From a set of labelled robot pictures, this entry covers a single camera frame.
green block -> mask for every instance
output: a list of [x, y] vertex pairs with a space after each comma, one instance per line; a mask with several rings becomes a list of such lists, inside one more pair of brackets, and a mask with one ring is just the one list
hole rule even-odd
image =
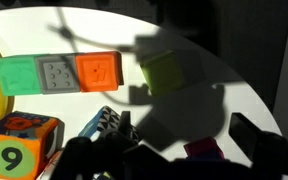
[[0, 85], [5, 96], [41, 93], [34, 61], [36, 56], [0, 58]]
[[153, 96], [160, 96], [185, 86], [185, 78], [172, 51], [141, 63], [146, 83]]

orange block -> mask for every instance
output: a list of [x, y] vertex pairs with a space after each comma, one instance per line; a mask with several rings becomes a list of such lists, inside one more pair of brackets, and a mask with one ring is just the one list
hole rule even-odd
[[0, 179], [36, 179], [52, 155], [59, 120], [14, 112], [0, 120]]
[[78, 54], [75, 60], [82, 92], [118, 89], [121, 76], [121, 55], [119, 52]]

table surface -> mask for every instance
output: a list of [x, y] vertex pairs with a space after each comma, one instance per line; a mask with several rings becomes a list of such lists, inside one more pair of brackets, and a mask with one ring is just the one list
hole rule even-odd
[[[60, 35], [63, 25], [74, 40]], [[0, 11], [3, 56], [108, 50], [122, 51], [125, 84], [118, 91], [16, 96], [14, 110], [60, 118], [65, 123], [63, 145], [104, 105], [116, 112], [131, 111], [132, 124], [147, 137], [143, 143], [168, 160], [186, 157], [183, 144], [213, 136], [227, 159], [250, 166], [228, 135], [232, 112], [243, 113], [262, 130], [280, 134], [267, 107], [238, 74], [205, 49], [158, 26], [79, 8]], [[156, 100], [146, 93], [139, 61], [163, 50], [173, 50], [183, 64], [194, 68], [192, 76], [200, 81]]]

block with number 9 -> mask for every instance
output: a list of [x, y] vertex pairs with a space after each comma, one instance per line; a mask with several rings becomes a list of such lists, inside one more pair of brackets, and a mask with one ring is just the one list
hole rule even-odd
[[14, 112], [0, 120], [0, 179], [35, 179], [58, 142], [59, 119]]

gray block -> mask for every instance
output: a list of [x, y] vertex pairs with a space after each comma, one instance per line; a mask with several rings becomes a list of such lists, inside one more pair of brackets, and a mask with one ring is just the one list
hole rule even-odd
[[75, 55], [60, 54], [35, 58], [43, 94], [79, 92]]

